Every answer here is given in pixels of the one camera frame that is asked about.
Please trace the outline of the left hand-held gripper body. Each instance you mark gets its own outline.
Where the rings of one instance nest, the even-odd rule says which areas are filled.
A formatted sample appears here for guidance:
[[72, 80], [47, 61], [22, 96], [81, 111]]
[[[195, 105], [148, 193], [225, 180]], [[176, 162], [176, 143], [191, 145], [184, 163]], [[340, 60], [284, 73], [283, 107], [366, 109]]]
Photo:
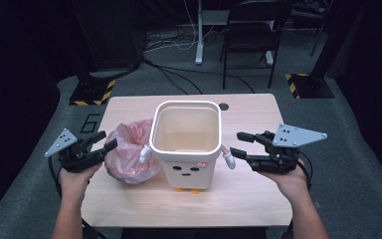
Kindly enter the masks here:
[[58, 161], [68, 172], [79, 173], [103, 162], [103, 158], [94, 156], [93, 151], [83, 148], [84, 139], [76, 137], [64, 128], [45, 152], [45, 157], [58, 156]]

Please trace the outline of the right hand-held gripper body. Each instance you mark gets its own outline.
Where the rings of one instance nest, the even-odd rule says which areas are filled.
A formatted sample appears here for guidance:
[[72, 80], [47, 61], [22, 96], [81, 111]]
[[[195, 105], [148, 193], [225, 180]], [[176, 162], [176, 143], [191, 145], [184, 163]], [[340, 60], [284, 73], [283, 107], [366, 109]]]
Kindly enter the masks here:
[[250, 142], [263, 145], [267, 155], [249, 155], [248, 164], [252, 171], [286, 174], [295, 170], [301, 146], [324, 139], [325, 132], [281, 123], [276, 132], [266, 130], [250, 136]]

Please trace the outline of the pink plastic trash bag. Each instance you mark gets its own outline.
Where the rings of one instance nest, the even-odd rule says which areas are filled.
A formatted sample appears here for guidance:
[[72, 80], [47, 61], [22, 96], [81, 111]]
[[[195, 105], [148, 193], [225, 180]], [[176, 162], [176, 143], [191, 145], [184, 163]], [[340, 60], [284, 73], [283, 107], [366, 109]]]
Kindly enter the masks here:
[[153, 119], [120, 123], [106, 141], [115, 139], [117, 147], [104, 159], [107, 173], [127, 184], [144, 182], [162, 171], [159, 161], [150, 156], [146, 163], [140, 162], [140, 154], [149, 143]]

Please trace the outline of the person's left hand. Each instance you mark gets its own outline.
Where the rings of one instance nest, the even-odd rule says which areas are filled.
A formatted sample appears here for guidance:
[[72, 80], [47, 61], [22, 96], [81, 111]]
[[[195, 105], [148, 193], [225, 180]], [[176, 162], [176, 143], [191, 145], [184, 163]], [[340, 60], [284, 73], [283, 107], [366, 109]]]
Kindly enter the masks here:
[[68, 201], [83, 201], [89, 180], [101, 168], [95, 165], [79, 173], [68, 172], [64, 168], [60, 172], [62, 198]]

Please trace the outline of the person's right hand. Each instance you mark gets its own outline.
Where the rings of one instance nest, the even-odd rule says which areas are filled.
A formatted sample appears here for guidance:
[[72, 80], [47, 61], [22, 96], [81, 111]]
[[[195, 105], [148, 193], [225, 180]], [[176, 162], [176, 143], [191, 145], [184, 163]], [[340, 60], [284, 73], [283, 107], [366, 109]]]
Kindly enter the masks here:
[[288, 200], [296, 199], [298, 196], [308, 193], [305, 174], [299, 167], [286, 174], [262, 172], [262, 175], [275, 182], [280, 192]]

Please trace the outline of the black striped stand base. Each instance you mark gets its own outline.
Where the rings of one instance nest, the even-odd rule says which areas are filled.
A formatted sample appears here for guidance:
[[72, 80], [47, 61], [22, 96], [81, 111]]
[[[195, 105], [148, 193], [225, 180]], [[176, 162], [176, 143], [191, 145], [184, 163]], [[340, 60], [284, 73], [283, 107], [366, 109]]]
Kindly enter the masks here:
[[79, 80], [71, 97], [72, 106], [104, 105], [115, 84], [115, 77], [95, 77], [90, 73], [77, 75]]
[[286, 81], [295, 99], [334, 98], [325, 79], [315, 79], [309, 74], [286, 74]]

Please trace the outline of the person's dark clothing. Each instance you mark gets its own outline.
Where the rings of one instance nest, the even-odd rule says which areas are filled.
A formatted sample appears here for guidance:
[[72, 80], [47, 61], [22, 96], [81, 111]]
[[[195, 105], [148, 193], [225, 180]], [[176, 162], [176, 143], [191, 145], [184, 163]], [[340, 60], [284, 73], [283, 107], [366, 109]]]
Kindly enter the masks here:
[[265, 227], [124, 228], [121, 239], [267, 239]]

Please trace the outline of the black folding chair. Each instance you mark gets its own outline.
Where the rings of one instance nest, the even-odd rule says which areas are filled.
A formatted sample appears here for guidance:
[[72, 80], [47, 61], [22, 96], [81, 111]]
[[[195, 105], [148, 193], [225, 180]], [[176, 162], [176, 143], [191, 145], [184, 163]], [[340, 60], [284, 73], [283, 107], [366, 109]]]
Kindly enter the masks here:
[[266, 53], [271, 52], [273, 63], [266, 69], [271, 71], [268, 88], [272, 86], [283, 29], [290, 12], [289, 0], [244, 0], [230, 10], [220, 56], [223, 88], [226, 88], [230, 53], [261, 53], [262, 61]]

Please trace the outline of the white desk frame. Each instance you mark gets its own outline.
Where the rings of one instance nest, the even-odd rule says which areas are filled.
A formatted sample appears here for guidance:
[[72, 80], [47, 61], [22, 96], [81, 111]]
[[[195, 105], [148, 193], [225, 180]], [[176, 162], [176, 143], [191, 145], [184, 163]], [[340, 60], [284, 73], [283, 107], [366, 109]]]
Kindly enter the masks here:
[[197, 8], [197, 49], [195, 56], [195, 64], [200, 66], [203, 64], [204, 56], [204, 26], [224, 26], [227, 23], [228, 10], [204, 10], [202, 0], [198, 0]]

